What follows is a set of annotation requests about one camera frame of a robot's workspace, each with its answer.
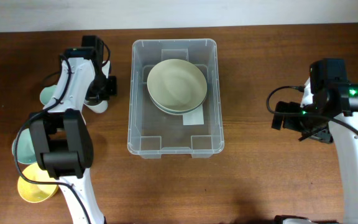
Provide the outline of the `grey plastic cup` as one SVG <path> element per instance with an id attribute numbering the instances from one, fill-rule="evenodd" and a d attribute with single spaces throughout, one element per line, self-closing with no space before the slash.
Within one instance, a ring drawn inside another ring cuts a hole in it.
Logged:
<path id="1" fill-rule="evenodd" d="M 103 67 L 102 67 L 102 73 L 106 78 L 109 76 L 110 68 L 111 68 L 111 63 L 108 60 L 108 61 L 106 61 L 106 65 L 103 65 Z M 85 100 L 84 105 L 86 107 L 88 107 L 91 111 L 93 111 L 94 113 L 103 113 L 108 108 L 108 101 L 103 100 L 103 101 L 94 103 L 92 101 Z"/>

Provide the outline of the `green plastic cup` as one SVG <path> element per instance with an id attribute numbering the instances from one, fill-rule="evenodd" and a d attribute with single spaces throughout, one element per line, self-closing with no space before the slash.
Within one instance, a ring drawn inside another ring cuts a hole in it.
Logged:
<path id="1" fill-rule="evenodd" d="M 52 86 L 48 86 L 45 87 L 41 92 L 40 92 L 40 102 L 43 105 L 47 105 L 48 102 L 51 100 L 53 93 L 56 89 L 56 85 L 52 85 Z"/>

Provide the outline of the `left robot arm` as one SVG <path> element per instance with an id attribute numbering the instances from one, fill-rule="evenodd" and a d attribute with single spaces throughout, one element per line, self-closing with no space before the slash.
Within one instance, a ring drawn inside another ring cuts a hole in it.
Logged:
<path id="1" fill-rule="evenodd" d="M 85 35 L 80 47 L 66 49 L 59 56 L 60 76 L 50 101 L 25 122 L 37 164 L 49 175 L 47 184 L 63 192 L 74 223 L 106 222 L 91 183 L 94 149 L 82 109 L 91 103 L 94 112 L 103 113 L 117 94 L 117 79 L 104 57 L 109 52 L 96 35 Z"/>

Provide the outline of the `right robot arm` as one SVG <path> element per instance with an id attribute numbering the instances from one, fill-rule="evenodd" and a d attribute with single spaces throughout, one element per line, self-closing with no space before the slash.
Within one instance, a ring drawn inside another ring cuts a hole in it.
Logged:
<path id="1" fill-rule="evenodd" d="M 299 103 L 278 102 L 273 128 L 301 133 L 336 147 L 344 193 L 344 223 L 358 223 L 358 84 L 347 77 L 343 59 L 310 65 Z"/>

